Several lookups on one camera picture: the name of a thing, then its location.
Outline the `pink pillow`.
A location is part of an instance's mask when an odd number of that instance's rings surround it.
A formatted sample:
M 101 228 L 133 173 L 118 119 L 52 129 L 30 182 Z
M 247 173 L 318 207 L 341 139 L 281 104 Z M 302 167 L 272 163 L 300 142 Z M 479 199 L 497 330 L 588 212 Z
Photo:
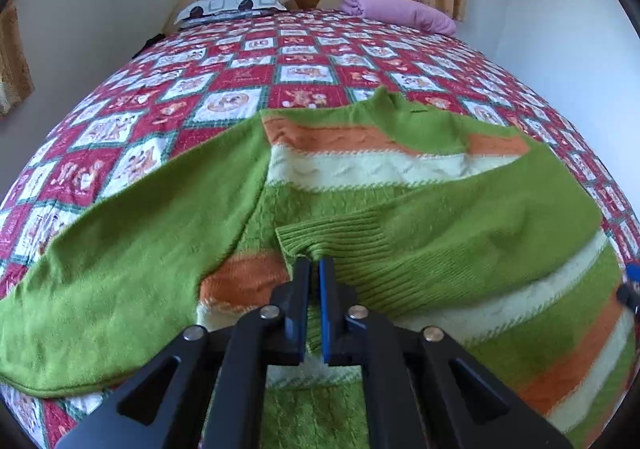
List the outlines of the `pink pillow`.
M 343 0 L 341 10 L 352 16 L 398 24 L 423 33 L 453 36 L 454 20 L 440 10 L 413 0 Z

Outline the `red patchwork teddy bedspread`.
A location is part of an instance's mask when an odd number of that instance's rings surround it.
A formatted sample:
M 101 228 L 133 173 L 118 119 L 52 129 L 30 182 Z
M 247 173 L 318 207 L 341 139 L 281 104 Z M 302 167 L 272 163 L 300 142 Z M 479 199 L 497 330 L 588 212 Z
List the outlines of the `red patchwork teddy bedspread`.
M 247 112 L 350 106 L 379 90 L 506 128 L 535 124 L 544 135 L 570 136 L 601 166 L 634 214 L 572 123 L 482 53 L 446 36 L 322 10 L 218 22 L 169 35 L 79 102 L 17 180 L 38 157 L 64 157 L 73 146 L 101 151 L 103 164 L 112 166 L 127 147 L 168 134 L 168 154 L 176 156 Z M 35 446 L 52 448 L 102 403 L 113 384 L 82 417 L 64 398 L 30 405 L 1 388 L 1 400 Z

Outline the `green orange striped knit sweater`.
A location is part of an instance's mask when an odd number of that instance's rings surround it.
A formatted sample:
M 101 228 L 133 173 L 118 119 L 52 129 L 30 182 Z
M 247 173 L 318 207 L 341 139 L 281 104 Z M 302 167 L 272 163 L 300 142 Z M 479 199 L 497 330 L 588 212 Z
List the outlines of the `green orange striped knit sweater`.
M 1 206 L 1 388 L 89 413 L 191 323 L 231 325 L 296 258 L 398 323 L 442 325 L 577 448 L 634 363 L 615 301 L 639 222 L 570 136 L 379 90 L 247 112 L 176 156 L 40 156 Z

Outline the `yellow curtain at left window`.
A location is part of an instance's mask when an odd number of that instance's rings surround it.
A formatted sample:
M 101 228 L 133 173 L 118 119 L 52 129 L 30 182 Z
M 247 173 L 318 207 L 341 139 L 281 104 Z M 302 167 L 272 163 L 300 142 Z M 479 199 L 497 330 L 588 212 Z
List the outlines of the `yellow curtain at left window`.
M 32 76 L 24 55 L 14 0 L 2 9 L 0 20 L 0 105 L 5 118 L 33 92 Z

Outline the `dark object beside bed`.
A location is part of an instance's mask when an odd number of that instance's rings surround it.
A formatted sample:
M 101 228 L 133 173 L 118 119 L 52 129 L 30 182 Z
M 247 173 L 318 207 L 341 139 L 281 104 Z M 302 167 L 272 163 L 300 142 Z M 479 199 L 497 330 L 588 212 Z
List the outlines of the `dark object beside bed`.
M 156 35 L 152 36 L 152 38 L 147 39 L 143 44 L 143 46 L 140 48 L 140 50 L 138 50 L 137 53 L 135 53 L 134 56 L 132 56 L 132 58 L 137 58 L 143 52 L 155 46 L 158 42 L 162 42 L 163 39 L 165 38 L 166 38 L 166 35 L 164 35 L 163 33 L 157 33 Z

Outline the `white patterned pillow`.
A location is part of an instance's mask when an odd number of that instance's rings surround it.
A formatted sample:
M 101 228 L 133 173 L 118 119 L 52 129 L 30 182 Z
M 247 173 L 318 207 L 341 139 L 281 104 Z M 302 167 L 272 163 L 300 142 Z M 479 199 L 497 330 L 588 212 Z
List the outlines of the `white patterned pillow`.
M 196 16 L 218 16 L 224 13 L 246 12 L 247 10 L 285 10 L 286 4 L 294 0 L 197 0 L 180 10 L 174 24 L 181 24 Z

